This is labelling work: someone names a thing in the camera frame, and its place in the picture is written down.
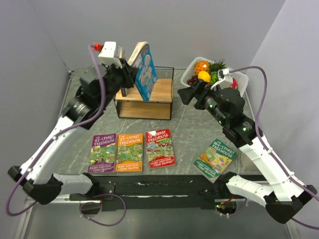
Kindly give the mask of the blue comic cover book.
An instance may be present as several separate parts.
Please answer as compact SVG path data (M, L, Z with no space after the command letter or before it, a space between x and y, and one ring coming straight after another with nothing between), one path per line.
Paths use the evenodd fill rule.
M155 83L158 80L153 57L148 42L138 42L128 59L128 64L138 68L135 85L144 102L150 100Z

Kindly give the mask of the red 13-storey treehouse book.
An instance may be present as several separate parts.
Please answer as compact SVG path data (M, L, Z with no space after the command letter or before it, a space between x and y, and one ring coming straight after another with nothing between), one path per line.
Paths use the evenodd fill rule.
M146 144L150 169L175 166L176 159L168 128L146 132Z

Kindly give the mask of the dark grey cover book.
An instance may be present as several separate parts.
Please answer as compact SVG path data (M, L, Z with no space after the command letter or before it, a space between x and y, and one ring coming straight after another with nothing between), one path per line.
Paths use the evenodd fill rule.
M121 64L123 66L123 68L121 69L121 76L123 77L123 83L121 84L121 94L122 97L126 97L127 96L127 88L126 86L126 72L125 72L125 63L126 63L126 56L125 56L125 49L124 47L120 46L119 47L120 53L119 53L119 59L121 61Z

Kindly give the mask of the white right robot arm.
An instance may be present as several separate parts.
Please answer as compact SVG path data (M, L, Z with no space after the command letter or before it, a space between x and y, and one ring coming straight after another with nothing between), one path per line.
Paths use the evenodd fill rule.
M260 185L236 173L226 173L217 179L222 198L233 194L245 197L265 207L275 221L285 224L317 196L316 188L305 185L283 165L255 122L244 115L245 100L237 89L213 89L199 80L193 86L179 89L178 94L185 105L196 99L195 109L207 110L222 126L226 138L254 163L268 182Z

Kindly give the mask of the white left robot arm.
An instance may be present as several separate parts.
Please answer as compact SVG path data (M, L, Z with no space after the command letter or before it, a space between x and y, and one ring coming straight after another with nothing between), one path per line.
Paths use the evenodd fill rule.
M93 66L87 69L80 77L81 85L75 97L63 109L43 145L22 166L8 170L28 196L42 205L64 194L81 194L87 200L98 196L100 183L91 174L59 175L54 170L68 147L103 115L116 93L134 86L137 73L133 62L123 58L119 63L103 63L98 69Z

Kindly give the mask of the dark purple grapes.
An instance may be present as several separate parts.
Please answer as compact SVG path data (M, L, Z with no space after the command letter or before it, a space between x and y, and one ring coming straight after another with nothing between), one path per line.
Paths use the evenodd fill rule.
M186 81L186 83L190 86L194 85L198 81L198 77L193 75L190 79Z

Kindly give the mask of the orange round fruit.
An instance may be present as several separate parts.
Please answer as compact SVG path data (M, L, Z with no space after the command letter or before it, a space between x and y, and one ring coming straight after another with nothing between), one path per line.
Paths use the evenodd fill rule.
M205 82L210 82L211 80L211 76L208 72L206 71L200 71L197 75L199 80L203 80Z

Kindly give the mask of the orange spiky fruit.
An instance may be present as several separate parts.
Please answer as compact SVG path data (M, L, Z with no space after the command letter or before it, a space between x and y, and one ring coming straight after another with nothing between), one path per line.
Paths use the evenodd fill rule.
M210 74L210 65L211 63L208 61L198 61L194 65L194 73L195 75L198 75L199 72L205 71L208 74Z

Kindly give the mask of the green apple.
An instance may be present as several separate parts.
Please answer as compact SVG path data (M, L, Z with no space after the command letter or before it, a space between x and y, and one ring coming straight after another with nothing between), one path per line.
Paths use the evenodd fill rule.
M211 75L210 83L215 84L218 81L219 81L219 73L215 72Z

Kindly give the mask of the white plastic fruit basket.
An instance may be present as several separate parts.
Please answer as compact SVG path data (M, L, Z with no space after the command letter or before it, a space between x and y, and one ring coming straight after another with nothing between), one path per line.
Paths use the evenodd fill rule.
M249 78L241 72L231 73L231 70L224 60L214 62L203 57L196 57L183 73L180 82L190 87L203 76L205 81L214 86L220 86L222 89L234 88L240 92L241 96L244 96Z

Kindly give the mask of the green 104-storey treehouse book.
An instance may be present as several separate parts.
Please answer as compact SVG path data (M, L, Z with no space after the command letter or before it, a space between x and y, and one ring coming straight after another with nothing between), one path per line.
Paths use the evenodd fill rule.
M193 165L204 177L214 183L237 154L237 151L216 138Z

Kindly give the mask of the orange 39-storey treehouse book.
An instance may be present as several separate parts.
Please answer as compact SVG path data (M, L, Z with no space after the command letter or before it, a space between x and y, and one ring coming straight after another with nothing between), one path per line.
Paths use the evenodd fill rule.
M143 134L119 134L115 172L142 172L143 170Z

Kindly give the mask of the purple 117-storey treehouse book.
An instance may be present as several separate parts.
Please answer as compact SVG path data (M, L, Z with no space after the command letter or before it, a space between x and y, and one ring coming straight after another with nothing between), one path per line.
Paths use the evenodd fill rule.
M93 136L88 173L114 172L116 141L116 133Z

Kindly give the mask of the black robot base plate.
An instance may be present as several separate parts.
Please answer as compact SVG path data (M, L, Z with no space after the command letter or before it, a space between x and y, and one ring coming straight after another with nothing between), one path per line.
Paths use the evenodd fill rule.
M127 209L200 208L214 210L215 203L232 196L219 184L213 184L202 175L122 175L96 176L100 190L93 196L71 194L71 201L102 203L102 211Z

